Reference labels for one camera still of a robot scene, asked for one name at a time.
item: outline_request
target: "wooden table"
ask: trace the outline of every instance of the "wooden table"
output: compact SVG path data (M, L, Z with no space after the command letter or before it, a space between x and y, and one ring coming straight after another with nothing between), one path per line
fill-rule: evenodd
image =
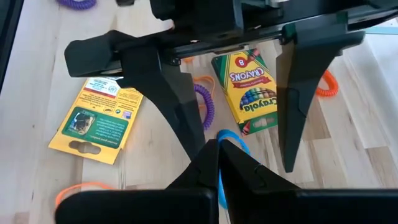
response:
M142 102L113 166L47 147L84 82L68 75L63 51L70 41L110 29L141 36L170 26L155 19L144 0L126 8L102 0L89 11L65 9L53 0L25 1L0 95L0 223L52 223L54 198L71 185L100 181L118 189L159 189L188 166L177 137L149 100ZM398 67L385 58L391 54L375 50L389 41L383 46L397 55L392 38L367 37L332 63L340 92L314 99L293 173L283 170L277 128L244 138L253 156L301 187L396 187L398 109L390 74ZM271 41L258 47L274 75L280 46ZM212 56L195 57L182 70L214 76ZM238 132L219 85L215 103L215 122L206 138L224 128ZM223 209L220 220L228 222Z

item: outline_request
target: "light wood surface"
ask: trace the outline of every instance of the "light wood surface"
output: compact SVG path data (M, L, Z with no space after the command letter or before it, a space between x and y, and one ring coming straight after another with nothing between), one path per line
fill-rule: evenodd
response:
M170 26L153 17L146 0L126 8L99 0L89 11L65 9L53 0L25 1L0 95L0 223L53 223L55 196L71 185L100 181L118 189L161 189L188 166L177 137L149 100L142 102L113 166L47 147L84 82L68 75L63 51L70 41L110 29L141 36ZM244 138L253 156L303 188L397 187L397 38L366 37L333 61L340 92L314 98L291 174L282 167L277 128ZM275 75L280 46L270 41L257 47ZM182 70L214 76L212 57L195 57ZM219 85L215 103L206 138L224 128L238 132ZM220 209L220 223L228 222Z

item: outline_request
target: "crayon box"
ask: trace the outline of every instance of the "crayon box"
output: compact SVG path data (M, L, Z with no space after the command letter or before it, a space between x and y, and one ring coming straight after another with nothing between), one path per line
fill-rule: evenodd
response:
M143 95L112 78L88 78L49 148L113 164L124 147Z
M276 84L257 49L211 63L243 136L277 125Z

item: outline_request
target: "crayola crayon box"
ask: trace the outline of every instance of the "crayola crayon box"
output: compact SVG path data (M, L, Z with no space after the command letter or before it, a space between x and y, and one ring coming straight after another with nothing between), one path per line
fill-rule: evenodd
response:
M276 84L257 49L211 63L242 135L277 125Z
M49 148L113 164L124 147L143 95L112 78L88 78Z

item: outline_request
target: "purple coil keychain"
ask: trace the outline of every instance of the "purple coil keychain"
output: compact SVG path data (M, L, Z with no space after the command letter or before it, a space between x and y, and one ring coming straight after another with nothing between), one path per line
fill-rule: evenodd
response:
M90 9L97 3L96 0L82 0L82 1L74 1L74 0L57 0L61 5L69 7L75 10L86 10Z
M206 131L208 128L210 128L211 123L213 122L214 119L215 115L214 103L213 100L211 99L211 94L205 87L199 84L194 84L193 89L195 90L195 92L201 94L201 96L205 101L207 113L205 120L203 121L203 129Z

